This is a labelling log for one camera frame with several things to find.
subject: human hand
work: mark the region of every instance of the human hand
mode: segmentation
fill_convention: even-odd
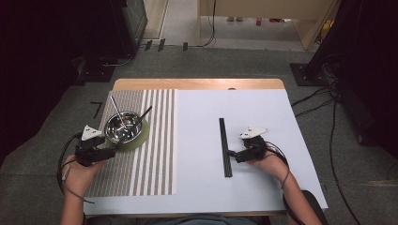
[[[68,156],[65,160],[66,163],[72,161],[74,156]],[[77,161],[69,164],[69,173],[65,180],[65,185],[79,196],[84,196],[93,182],[95,174],[106,164],[106,160],[97,162],[96,164],[85,167],[80,165]],[[67,171],[68,165],[62,169],[62,174]]]
[[[264,172],[275,176],[281,183],[285,179],[289,169],[284,162],[276,156],[275,153],[267,151],[261,160],[247,161],[249,164],[256,166]]]

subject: gray carpet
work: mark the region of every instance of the gray carpet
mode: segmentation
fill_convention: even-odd
[[[48,116],[33,139],[11,153],[0,171],[0,224],[56,224],[63,196],[55,180],[56,165],[63,145],[86,124],[97,128],[101,112],[93,118],[97,105],[105,101],[119,78],[279,78],[283,80],[291,102],[310,95],[316,87],[297,87],[289,63],[307,63],[312,52],[273,52],[223,50],[165,46],[158,52],[140,49],[133,61],[117,67],[109,83],[72,86]],[[299,104],[296,113],[329,99],[319,95]],[[333,159],[344,195],[361,224],[396,224],[398,187],[372,185],[386,180],[396,159],[380,147],[357,144],[352,118],[343,105],[336,109]],[[329,224],[355,224],[344,206],[330,168],[329,134],[332,105],[298,117],[302,135],[314,161],[329,209]],[[392,167],[389,179],[397,179],[398,166]],[[273,217],[273,224],[285,224],[285,217]],[[124,224],[125,219],[115,219]]]

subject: white triangular cover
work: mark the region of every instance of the white triangular cover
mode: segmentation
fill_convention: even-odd
[[[86,125],[84,127],[84,131],[83,131],[83,135],[82,135],[82,141],[90,140],[92,138],[98,137],[101,134],[102,134],[101,131],[96,130],[96,129],[91,128],[88,125]]]
[[[263,133],[269,132],[267,128],[248,127],[245,132],[240,135],[241,139],[250,139]]]

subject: striped placemat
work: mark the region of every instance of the striped placemat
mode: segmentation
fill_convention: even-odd
[[[99,130],[115,114],[111,95],[121,112],[141,115],[153,107],[145,117],[149,136],[137,149],[117,152],[109,159],[86,197],[176,194],[176,90],[111,91]]]

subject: metal bowl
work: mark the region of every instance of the metal bowl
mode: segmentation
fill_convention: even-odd
[[[118,114],[114,114],[105,124],[105,137],[111,143],[118,143],[124,135],[128,135],[123,143],[129,143],[140,135],[143,128],[141,121],[134,130],[127,133],[128,130],[139,120],[139,116],[135,112],[121,112],[123,123]]]

